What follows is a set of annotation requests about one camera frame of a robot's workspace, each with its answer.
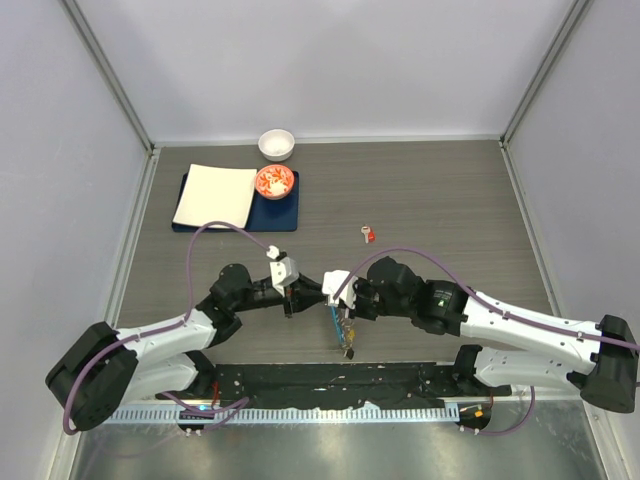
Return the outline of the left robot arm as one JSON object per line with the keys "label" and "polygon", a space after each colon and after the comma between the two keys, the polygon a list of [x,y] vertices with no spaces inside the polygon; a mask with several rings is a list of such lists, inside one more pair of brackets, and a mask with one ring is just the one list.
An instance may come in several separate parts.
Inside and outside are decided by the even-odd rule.
{"label": "left robot arm", "polygon": [[320,283],[275,262],[253,280],[242,264],[225,266],[208,295],[186,313],[144,327],[90,325],[52,367],[45,384],[64,409],[68,435],[91,430],[120,406],[148,395],[183,391],[205,397],[213,385],[203,352],[227,341],[240,313],[280,306],[292,316],[323,302]]}

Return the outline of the steel key organizer blue handle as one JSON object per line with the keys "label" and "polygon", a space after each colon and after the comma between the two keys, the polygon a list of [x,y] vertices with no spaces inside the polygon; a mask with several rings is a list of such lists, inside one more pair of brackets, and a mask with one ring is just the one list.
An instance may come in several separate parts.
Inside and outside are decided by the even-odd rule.
{"label": "steel key organizer blue handle", "polygon": [[353,348],[353,343],[355,339],[355,329],[353,327],[352,319],[348,315],[347,309],[341,309],[335,306],[330,306],[330,313],[332,322],[337,334],[339,346],[343,352]]}

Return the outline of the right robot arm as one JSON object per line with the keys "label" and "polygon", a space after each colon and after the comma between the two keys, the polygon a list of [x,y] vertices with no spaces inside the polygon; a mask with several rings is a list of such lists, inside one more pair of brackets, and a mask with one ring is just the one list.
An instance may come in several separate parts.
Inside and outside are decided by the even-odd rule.
{"label": "right robot arm", "polygon": [[430,334],[506,345],[504,352],[460,350],[451,380],[462,394],[522,384],[575,389],[585,402],[614,413],[635,409],[639,346],[620,317],[573,320],[535,312],[456,277],[424,280],[389,256],[374,262],[363,278],[341,273],[327,297],[356,317],[403,317]]}

